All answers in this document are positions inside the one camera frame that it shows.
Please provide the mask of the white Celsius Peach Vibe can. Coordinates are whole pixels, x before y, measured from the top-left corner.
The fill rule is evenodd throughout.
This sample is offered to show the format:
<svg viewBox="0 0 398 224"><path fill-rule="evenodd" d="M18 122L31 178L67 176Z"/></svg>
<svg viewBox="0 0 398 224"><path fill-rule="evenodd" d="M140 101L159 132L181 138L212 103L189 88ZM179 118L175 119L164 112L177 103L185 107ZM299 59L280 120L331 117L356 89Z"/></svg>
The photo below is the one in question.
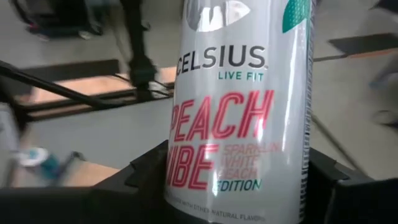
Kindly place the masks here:
<svg viewBox="0 0 398 224"><path fill-rule="evenodd" d="M164 197L174 224L302 224L317 0L184 0Z"/></svg>

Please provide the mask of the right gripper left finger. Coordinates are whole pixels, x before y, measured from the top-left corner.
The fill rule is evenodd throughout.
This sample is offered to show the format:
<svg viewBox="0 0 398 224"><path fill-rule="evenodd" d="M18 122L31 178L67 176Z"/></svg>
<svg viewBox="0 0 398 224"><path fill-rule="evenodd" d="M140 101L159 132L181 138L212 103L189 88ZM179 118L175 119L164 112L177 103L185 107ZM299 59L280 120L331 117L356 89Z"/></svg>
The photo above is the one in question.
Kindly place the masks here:
<svg viewBox="0 0 398 224"><path fill-rule="evenodd" d="M168 143L91 187L0 189L0 224L178 224L164 199Z"/></svg>

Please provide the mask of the blue silver Red Bull can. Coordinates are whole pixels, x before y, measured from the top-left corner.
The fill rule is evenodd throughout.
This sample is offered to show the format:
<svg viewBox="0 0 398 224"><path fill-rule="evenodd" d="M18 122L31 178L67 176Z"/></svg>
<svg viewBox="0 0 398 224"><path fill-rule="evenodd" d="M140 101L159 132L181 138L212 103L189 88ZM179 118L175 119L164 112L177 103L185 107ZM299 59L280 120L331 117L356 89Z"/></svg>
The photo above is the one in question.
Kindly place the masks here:
<svg viewBox="0 0 398 224"><path fill-rule="evenodd" d="M17 161L22 169L42 179L53 180L59 177L60 162L45 148L25 149L18 154Z"/></svg>

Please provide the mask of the wooden table side board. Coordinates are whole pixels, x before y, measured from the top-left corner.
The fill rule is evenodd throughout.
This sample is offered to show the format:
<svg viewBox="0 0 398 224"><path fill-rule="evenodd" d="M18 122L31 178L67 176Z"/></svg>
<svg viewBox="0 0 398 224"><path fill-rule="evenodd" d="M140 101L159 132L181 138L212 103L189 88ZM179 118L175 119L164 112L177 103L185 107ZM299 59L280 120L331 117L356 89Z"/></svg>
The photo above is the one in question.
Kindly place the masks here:
<svg viewBox="0 0 398 224"><path fill-rule="evenodd" d="M138 90L131 86L125 73L64 80L56 84L103 103L119 103L120 106L130 106L171 98L174 93L174 71L174 67L161 68L159 80L163 82L163 86L151 91ZM28 93L17 94L15 99L27 109L34 121L102 110L39 87L32 87Z"/></svg>

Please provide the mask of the black aluminium table frame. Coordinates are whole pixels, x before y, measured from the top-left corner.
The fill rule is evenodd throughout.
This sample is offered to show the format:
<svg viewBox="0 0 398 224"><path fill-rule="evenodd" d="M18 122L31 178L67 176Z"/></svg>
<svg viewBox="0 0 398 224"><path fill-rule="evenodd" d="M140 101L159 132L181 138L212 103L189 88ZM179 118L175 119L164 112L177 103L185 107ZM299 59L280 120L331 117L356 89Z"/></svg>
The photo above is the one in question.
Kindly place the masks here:
<svg viewBox="0 0 398 224"><path fill-rule="evenodd" d="M150 90L145 88L117 91L102 95L84 95L56 83L48 82L29 75L26 72L23 72L22 70L3 61L0 61L0 78L1 77L10 78L17 82L32 85L66 98L66 100L53 103L24 106L15 100L15 98L9 93L0 80L0 101L3 103L8 103L16 112L21 112L26 120L32 119L32 117L29 116L29 113L64 108L67 106L88 105L93 111L108 110L127 105L155 101L156 99L152 96L154 93L160 94L160 98L162 100L171 98L173 96L173 94L170 92L164 93L159 90Z"/></svg>

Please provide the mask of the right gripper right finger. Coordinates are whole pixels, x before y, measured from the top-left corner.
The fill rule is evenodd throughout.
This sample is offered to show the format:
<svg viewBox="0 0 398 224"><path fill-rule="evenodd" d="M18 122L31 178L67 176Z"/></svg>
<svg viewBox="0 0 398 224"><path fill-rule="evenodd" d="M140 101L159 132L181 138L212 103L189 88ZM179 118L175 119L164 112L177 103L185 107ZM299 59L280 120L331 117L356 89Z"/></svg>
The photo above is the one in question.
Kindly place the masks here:
<svg viewBox="0 0 398 224"><path fill-rule="evenodd" d="M301 224L398 224L398 178L374 180L311 148Z"/></svg>

